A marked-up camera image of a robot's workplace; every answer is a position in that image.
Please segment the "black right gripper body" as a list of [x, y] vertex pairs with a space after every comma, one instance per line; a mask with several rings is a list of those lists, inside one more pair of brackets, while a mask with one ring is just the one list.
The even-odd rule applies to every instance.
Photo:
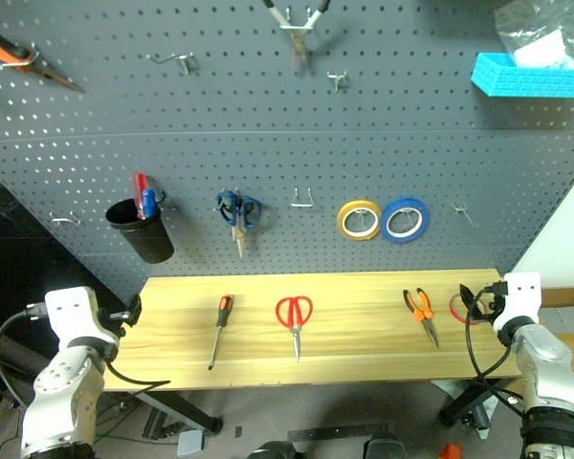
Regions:
[[489, 313], [491, 316], [490, 324], [494, 324], [496, 319], [503, 313], [505, 309], [505, 297], [508, 294], [508, 282], [498, 281], [492, 285], [486, 286], [477, 293], [477, 299], [480, 300], [484, 295], [492, 295], [493, 300], [489, 303]]

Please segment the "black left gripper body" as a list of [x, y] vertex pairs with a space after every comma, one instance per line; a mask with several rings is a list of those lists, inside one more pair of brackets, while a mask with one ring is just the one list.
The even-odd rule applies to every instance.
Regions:
[[125, 336], [126, 332], [123, 325], [130, 319], [130, 313], [128, 311], [110, 313], [105, 308], [99, 308], [98, 319], [104, 329], [116, 336]]

